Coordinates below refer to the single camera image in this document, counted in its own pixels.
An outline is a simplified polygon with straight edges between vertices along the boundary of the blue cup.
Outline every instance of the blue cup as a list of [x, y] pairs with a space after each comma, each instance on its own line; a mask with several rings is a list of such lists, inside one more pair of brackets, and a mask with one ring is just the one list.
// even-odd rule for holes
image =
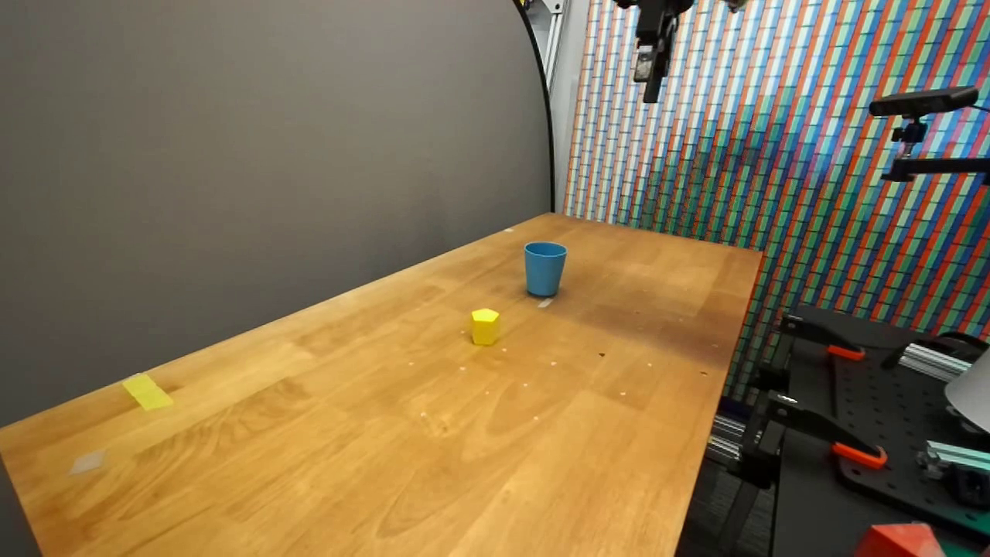
[[557, 296], [565, 249], [553, 241], [525, 244], [525, 291], [533, 296]]

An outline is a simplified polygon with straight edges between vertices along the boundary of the wooden table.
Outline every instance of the wooden table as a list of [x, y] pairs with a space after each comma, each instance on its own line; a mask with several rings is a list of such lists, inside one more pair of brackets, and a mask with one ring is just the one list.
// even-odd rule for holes
[[[568, 249], [553, 303], [533, 239]], [[108, 384], [0, 454], [47, 553], [674, 553], [758, 268], [536, 217], [152, 369], [170, 409]]]

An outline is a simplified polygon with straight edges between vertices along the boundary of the yellow tape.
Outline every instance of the yellow tape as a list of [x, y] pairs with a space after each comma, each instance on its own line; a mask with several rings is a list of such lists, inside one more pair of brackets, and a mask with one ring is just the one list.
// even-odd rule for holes
[[170, 409], [172, 395], [168, 395], [152, 374], [133, 374], [124, 382], [124, 389], [143, 412]]

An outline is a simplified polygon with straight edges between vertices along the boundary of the gray wall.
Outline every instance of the gray wall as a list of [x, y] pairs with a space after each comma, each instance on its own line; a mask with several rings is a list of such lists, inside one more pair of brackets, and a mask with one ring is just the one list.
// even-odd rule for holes
[[0, 3], [0, 424], [551, 200], [509, 0]]

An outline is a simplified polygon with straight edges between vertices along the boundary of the yellow block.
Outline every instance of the yellow block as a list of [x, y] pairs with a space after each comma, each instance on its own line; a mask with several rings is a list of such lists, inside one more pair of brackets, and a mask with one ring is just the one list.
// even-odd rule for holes
[[473, 308], [469, 312], [469, 339], [477, 347], [492, 347], [499, 339], [499, 312], [495, 308]]
[[172, 406], [172, 395], [168, 395], [152, 374], [133, 374], [124, 382], [124, 389], [143, 412], [168, 409]]

